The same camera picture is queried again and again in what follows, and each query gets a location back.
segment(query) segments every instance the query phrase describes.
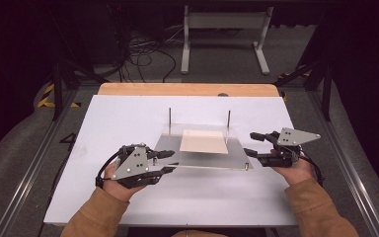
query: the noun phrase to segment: person's hand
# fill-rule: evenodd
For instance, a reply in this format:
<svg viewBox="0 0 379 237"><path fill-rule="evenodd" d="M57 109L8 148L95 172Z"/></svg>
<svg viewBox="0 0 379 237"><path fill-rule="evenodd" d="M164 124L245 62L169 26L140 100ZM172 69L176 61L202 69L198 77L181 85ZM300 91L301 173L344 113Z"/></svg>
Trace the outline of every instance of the person's hand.
<svg viewBox="0 0 379 237"><path fill-rule="evenodd" d="M284 177L289 186L295 185L302 181L312 179L312 167L309 162L299 159L297 164L290 168L272 167L274 171Z"/></svg>
<svg viewBox="0 0 379 237"><path fill-rule="evenodd" d="M109 178L113 175L113 173L114 163L111 163L109 166L107 166L104 172L104 177ZM145 186L128 189L119 184L117 181L105 180L103 190L112 195L114 198L122 201L129 201L135 193L141 191L144 187Z"/></svg>

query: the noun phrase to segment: person's left hand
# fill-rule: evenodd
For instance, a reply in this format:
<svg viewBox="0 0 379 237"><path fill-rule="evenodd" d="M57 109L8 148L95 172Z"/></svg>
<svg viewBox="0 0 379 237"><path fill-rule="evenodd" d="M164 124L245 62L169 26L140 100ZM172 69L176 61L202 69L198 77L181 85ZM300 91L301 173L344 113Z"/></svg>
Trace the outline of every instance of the person's left hand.
<svg viewBox="0 0 379 237"><path fill-rule="evenodd" d="M109 166L107 166L105 172L104 172L104 178L109 178L114 173L114 163L111 163ZM112 195L114 198L117 198L122 201L130 201L131 197L141 191L145 186L136 187L132 189L125 188L121 184L119 184L117 181L114 180L105 180L103 190L110 195Z"/></svg>

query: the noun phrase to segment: wooden edge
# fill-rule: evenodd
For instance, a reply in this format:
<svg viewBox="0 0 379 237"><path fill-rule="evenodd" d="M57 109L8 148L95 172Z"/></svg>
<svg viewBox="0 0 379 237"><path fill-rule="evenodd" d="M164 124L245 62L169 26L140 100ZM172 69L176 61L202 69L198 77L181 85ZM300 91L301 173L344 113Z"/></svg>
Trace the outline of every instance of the wooden edge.
<svg viewBox="0 0 379 237"><path fill-rule="evenodd" d="M104 83L98 95L278 97L272 84Z"/></svg>

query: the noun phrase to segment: white metal stand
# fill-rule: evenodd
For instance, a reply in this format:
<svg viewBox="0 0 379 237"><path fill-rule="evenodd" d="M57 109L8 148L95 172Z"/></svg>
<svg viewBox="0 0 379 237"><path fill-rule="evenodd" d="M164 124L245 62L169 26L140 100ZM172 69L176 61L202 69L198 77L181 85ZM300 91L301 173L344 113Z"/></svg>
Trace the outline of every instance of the white metal stand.
<svg viewBox="0 0 379 237"><path fill-rule="evenodd" d="M181 73L188 74L190 72L190 29L228 28L261 30L260 39L254 41L254 49L263 74L268 75L269 68L265 61L263 45L272 10L273 8L269 7L266 12L259 13L190 13L189 6L186 6L184 15L184 51Z"/></svg>

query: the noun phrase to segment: metal frame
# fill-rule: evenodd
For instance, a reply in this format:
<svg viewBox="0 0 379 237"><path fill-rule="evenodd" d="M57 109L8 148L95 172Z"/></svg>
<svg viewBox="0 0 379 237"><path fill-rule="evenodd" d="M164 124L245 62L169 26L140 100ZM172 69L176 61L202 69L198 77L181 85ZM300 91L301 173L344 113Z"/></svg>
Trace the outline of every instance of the metal frame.
<svg viewBox="0 0 379 237"><path fill-rule="evenodd" d="M181 73L190 72L190 29L260 29L261 35L258 41L254 41L254 50L257 55L261 71L264 75L269 74L263 46L266 32L272 16L272 7L266 12L259 13L190 13L189 6L186 5L184 12L184 50L181 65Z"/></svg>
<svg viewBox="0 0 379 237"><path fill-rule="evenodd" d="M52 121L48 127L44 139L42 140L38 151L33 158L32 163L30 164L29 169L27 170L23 180L18 185L17 190L11 199L11 202L9 203L7 209L5 210L5 213L0 220L0 236L7 236L12 225L14 224L18 213L23 207L24 201L27 199L31 188L33 187L36 177L38 176L38 172L44 163L49 145L53 140L53 137L58 128L60 127L60 124L63 121L66 112L69 110L68 105L72 104L75 96L76 91L68 92L67 97L65 98L63 110L61 110L59 117L56 120Z"/></svg>
<svg viewBox="0 0 379 237"><path fill-rule="evenodd" d="M54 99L55 99L55 110L53 120L57 120L58 116L63 110L63 82L67 86L68 90L77 90L80 86L80 82L76 78L74 70L81 72L82 74L88 76L89 78L103 84L110 82L102 76L90 72L82 66L69 61L67 59L60 59L55 63L53 68L53 82L54 82Z"/></svg>
<svg viewBox="0 0 379 237"><path fill-rule="evenodd" d="M341 144L339 143L338 136L335 132L332 124L326 120L325 116L322 113L319 113L321 106L318 95L315 92L307 92L310 102L314 106L315 111L318 113L321 124L323 125L324 130L329 136L329 139L333 145L333 148L337 154L337 162L341 168L343 176L349 189L356 201L356 204L361 211L364 221L368 226L368 229L372 236L379 236L379 215L375 209L374 204L371 201L370 196L367 193L364 185L361 182L355 168L353 167L352 162L350 161L349 156L343 150Z"/></svg>

